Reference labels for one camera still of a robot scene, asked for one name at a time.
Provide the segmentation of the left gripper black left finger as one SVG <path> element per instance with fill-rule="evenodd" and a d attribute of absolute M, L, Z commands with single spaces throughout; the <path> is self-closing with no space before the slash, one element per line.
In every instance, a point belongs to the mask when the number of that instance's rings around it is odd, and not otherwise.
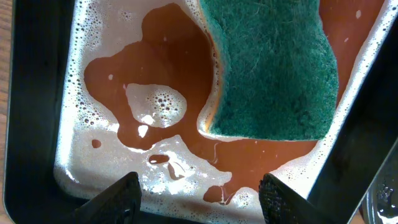
<path fill-rule="evenodd" d="M 130 172 L 76 209 L 71 222 L 135 224 L 139 219 L 141 196 L 139 176 L 137 172 Z"/>

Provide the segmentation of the green and yellow sponge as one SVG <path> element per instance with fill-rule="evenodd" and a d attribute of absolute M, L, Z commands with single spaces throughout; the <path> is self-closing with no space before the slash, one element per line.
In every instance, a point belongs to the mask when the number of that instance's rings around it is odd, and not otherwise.
<path fill-rule="evenodd" d="M 338 67 L 319 0 L 201 1 L 220 94 L 206 130 L 273 141 L 326 136 Z"/>

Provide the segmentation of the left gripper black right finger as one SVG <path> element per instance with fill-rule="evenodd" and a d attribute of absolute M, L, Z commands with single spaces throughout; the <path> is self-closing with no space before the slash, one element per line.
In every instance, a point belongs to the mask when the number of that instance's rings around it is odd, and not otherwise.
<path fill-rule="evenodd" d="M 333 221 L 272 174 L 259 183 L 259 203 L 267 224 L 330 224 Z"/>

